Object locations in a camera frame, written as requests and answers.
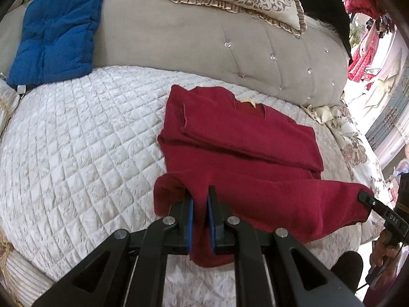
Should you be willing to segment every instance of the red clothing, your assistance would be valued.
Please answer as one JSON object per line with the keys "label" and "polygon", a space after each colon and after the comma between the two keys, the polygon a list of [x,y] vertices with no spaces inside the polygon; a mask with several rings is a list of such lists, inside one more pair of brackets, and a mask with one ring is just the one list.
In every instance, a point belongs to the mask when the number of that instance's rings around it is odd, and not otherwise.
{"label": "red clothing", "polygon": [[377,19],[385,15],[378,0],[345,0],[345,10],[349,13],[362,13]]}
{"label": "red clothing", "polygon": [[235,215],[254,227],[285,227],[301,242],[366,221],[357,200],[365,186],[322,181],[323,163],[314,130],[263,105],[254,109],[220,87],[186,91],[174,85],[158,141],[167,174],[154,187],[155,212],[168,214],[187,188],[194,199],[191,258],[203,267],[232,256],[215,256],[206,228],[209,185]]}
{"label": "red clothing", "polygon": [[[369,82],[371,79],[373,79],[376,75],[374,75],[373,73],[367,73],[366,71],[363,72],[363,76],[362,76],[362,80],[363,81],[367,81]],[[368,83],[366,85],[367,90],[371,89],[373,82]]]}
{"label": "red clothing", "polygon": [[374,19],[385,15],[378,0],[345,0],[345,9],[349,13],[363,13]]}
{"label": "red clothing", "polygon": [[363,299],[363,304],[365,307],[376,307],[382,301],[382,299],[386,296],[386,294],[391,289],[392,285],[396,280],[397,275],[394,275],[390,280],[388,280],[385,284],[379,287],[375,284],[375,289],[369,288],[367,290],[367,294],[365,294],[365,298]]}
{"label": "red clothing", "polygon": [[[365,42],[365,40],[370,41],[369,47],[366,51],[362,49],[362,44]],[[359,46],[357,47],[352,57],[353,62],[348,67],[348,78],[351,81],[357,83],[361,81],[365,72],[365,68],[372,63],[373,58],[375,57],[376,50],[378,49],[378,44],[379,37],[376,33],[376,27],[374,24],[372,26],[372,29],[364,34],[361,42],[359,43]]]}

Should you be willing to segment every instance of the metal screw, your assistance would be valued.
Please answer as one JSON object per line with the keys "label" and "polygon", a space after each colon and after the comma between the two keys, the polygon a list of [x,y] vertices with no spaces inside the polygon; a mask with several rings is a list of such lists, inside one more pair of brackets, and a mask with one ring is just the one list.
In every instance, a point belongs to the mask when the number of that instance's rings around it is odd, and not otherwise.
{"label": "metal screw", "polygon": [[240,223],[240,218],[236,217],[236,216],[230,216],[228,218],[228,223],[231,225],[237,225],[238,223]]}
{"label": "metal screw", "polygon": [[276,229],[276,234],[280,238],[285,238],[288,236],[288,231],[285,228],[279,227],[278,229]]}
{"label": "metal screw", "polygon": [[176,219],[172,216],[167,216],[162,219],[163,224],[165,225],[173,225],[176,222]]}
{"label": "metal screw", "polygon": [[123,228],[120,228],[114,232],[114,237],[121,240],[126,237],[126,231]]}

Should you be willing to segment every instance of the blue cushion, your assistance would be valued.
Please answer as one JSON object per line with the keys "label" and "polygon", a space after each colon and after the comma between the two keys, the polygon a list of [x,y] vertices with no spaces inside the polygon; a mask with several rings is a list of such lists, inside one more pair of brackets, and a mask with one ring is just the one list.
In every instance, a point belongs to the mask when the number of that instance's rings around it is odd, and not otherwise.
{"label": "blue cushion", "polygon": [[40,85],[89,74],[103,0],[34,0],[7,83]]}

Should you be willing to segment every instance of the bed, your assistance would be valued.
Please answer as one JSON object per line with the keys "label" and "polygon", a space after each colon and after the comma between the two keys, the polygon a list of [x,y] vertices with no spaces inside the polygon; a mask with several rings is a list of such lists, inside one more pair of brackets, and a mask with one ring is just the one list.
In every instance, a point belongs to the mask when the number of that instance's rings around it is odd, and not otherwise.
{"label": "bed", "polygon": [[[143,12],[130,13],[131,3]],[[26,8],[0,23],[6,75]],[[389,203],[379,162],[340,100],[348,59],[340,38],[328,24],[306,22],[297,39],[251,15],[105,0],[92,73],[26,93],[0,140],[0,227],[14,248],[5,285],[16,298],[30,306],[113,231],[157,218],[153,184],[166,167],[156,138],[173,84],[222,86],[313,127],[322,178],[362,183]],[[300,105],[326,106],[333,118],[320,124]],[[372,213],[307,247],[330,268],[382,225]],[[165,285],[165,306],[235,305],[232,265],[202,269],[170,256]]]}

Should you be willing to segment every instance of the quilted bedspread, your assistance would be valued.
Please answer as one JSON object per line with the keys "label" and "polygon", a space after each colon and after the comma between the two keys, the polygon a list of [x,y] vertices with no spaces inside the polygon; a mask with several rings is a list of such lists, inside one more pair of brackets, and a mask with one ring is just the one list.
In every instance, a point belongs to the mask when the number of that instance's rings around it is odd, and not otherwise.
{"label": "quilted bedspread", "polygon": [[[105,67],[26,94],[0,143],[0,225],[15,249],[56,281],[122,227],[146,228],[153,185],[166,172],[156,141],[171,85],[222,86],[311,126],[324,161],[322,178],[351,181],[326,126],[302,109],[237,85],[142,67]],[[307,247],[328,267],[357,250],[361,225]],[[202,269],[169,256],[164,306],[235,306],[233,266]]]}

